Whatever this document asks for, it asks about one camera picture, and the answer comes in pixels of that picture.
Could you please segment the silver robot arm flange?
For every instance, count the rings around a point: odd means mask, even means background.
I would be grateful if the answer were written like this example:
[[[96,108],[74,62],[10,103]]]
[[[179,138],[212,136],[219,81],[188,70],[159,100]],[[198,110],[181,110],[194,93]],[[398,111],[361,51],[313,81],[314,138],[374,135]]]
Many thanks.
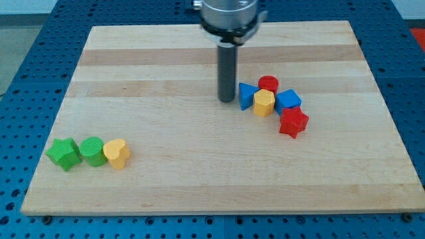
[[[258,0],[196,0],[193,9],[200,13],[201,31],[219,47],[244,45],[268,16],[259,10]]]

